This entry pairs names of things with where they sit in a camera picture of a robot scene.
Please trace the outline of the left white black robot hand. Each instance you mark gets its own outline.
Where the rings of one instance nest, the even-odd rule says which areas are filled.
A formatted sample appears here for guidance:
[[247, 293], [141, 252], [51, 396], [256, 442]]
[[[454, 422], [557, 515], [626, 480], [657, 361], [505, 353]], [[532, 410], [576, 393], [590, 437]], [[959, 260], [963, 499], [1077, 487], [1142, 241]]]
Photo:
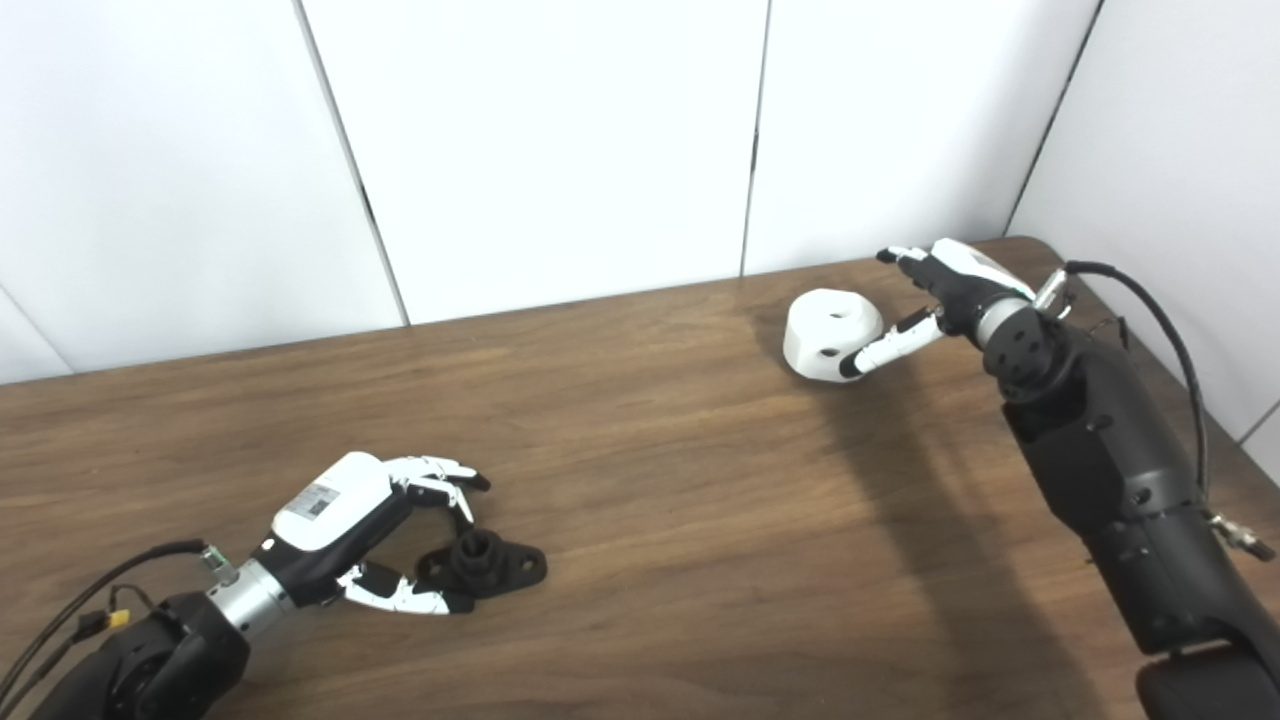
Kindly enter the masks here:
[[275, 514], [252, 559], [297, 609], [348, 600], [388, 612], [470, 614], [476, 602], [466, 594], [431, 591], [367, 559], [415, 509], [445, 510], [457, 536], [472, 530], [467, 488], [490, 483], [452, 459], [349, 452]]

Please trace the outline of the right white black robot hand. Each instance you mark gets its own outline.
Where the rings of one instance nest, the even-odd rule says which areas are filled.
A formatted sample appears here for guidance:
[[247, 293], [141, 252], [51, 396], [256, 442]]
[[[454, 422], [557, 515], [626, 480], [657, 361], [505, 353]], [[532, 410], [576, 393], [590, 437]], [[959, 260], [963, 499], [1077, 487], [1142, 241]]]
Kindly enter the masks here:
[[956, 240], [938, 240], [931, 249], [882, 249], [876, 260], [900, 269], [934, 306], [909, 314], [842, 357], [838, 372], [845, 380], [856, 380], [943, 337], [964, 337], [982, 348], [1005, 318], [1029, 307], [1036, 296], [996, 260]]

